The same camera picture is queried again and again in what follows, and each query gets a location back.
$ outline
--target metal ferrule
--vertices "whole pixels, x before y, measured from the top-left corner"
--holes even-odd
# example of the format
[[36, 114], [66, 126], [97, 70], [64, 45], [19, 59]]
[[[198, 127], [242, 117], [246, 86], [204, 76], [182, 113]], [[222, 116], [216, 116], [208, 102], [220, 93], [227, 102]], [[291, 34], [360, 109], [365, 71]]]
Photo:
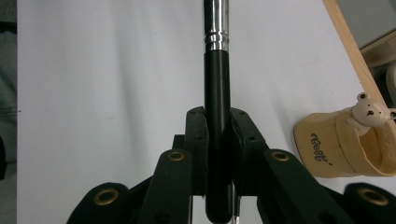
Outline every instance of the metal ferrule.
[[225, 50], [228, 52], [228, 0], [204, 0], [205, 52]]

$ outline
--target bear figurine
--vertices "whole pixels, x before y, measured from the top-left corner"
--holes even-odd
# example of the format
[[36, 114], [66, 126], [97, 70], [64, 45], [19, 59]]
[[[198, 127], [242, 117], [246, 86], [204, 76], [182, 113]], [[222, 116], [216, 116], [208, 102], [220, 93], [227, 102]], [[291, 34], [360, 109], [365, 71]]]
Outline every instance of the bear figurine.
[[396, 109], [370, 98], [366, 92], [358, 95], [358, 102], [351, 108], [353, 118], [347, 123], [358, 131], [359, 136], [365, 135], [372, 127], [380, 127], [389, 119], [396, 119]]

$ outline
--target metal tube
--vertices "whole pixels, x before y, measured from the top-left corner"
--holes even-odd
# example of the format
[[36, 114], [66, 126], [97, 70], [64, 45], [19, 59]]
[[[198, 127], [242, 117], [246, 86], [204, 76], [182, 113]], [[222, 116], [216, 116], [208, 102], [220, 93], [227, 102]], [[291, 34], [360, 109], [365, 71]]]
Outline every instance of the metal tube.
[[213, 223], [233, 216], [231, 176], [228, 0], [204, 0], [205, 116], [209, 129], [206, 215]]

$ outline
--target table surface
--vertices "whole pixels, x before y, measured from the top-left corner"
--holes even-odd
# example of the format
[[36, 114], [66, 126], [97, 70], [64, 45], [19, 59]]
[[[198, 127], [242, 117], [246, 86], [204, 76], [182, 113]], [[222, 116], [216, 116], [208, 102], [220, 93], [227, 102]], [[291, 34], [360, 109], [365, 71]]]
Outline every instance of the table surface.
[[[18, 223], [65, 223], [105, 182], [152, 175], [185, 114], [204, 104], [201, 1], [21, 0]], [[357, 74], [321, 1], [231, 1], [232, 106], [298, 155], [293, 125], [356, 103]], [[343, 191], [394, 178], [319, 179]], [[194, 223], [209, 223], [194, 199]], [[241, 221], [260, 223], [255, 200]]]

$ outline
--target bear face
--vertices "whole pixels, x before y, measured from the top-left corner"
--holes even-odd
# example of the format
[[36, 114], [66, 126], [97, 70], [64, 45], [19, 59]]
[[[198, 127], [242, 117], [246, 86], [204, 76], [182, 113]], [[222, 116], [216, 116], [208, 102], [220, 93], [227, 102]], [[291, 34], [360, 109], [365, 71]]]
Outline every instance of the bear face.
[[358, 102], [352, 107], [353, 118], [367, 127], [379, 127], [389, 119], [396, 119], [396, 109], [389, 109], [385, 104], [362, 92]]

